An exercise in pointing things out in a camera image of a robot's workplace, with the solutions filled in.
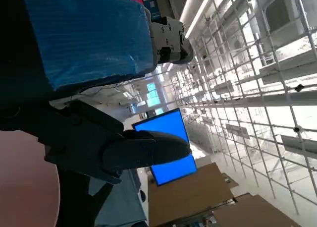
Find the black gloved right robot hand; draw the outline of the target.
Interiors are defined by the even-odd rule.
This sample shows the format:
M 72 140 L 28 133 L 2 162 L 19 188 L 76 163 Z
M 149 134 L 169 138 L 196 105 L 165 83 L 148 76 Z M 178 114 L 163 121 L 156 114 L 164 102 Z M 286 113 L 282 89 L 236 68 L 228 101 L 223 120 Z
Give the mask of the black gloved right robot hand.
M 95 194 L 89 194 L 90 177 L 61 167 L 57 168 L 60 203 L 57 227 L 93 227 L 110 195 L 113 185 L 105 183 Z

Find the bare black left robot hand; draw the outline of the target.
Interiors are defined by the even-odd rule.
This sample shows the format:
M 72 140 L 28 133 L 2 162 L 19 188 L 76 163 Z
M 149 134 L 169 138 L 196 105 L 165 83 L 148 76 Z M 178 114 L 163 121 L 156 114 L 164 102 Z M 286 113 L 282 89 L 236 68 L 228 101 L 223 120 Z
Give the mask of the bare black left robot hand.
M 49 163 L 118 184 L 121 170 L 188 156 L 188 142 L 125 131 L 80 100 L 63 109 L 50 101 L 192 58 L 183 23 L 152 20 L 134 0 L 0 0 L 0 128 L 37 137 Z

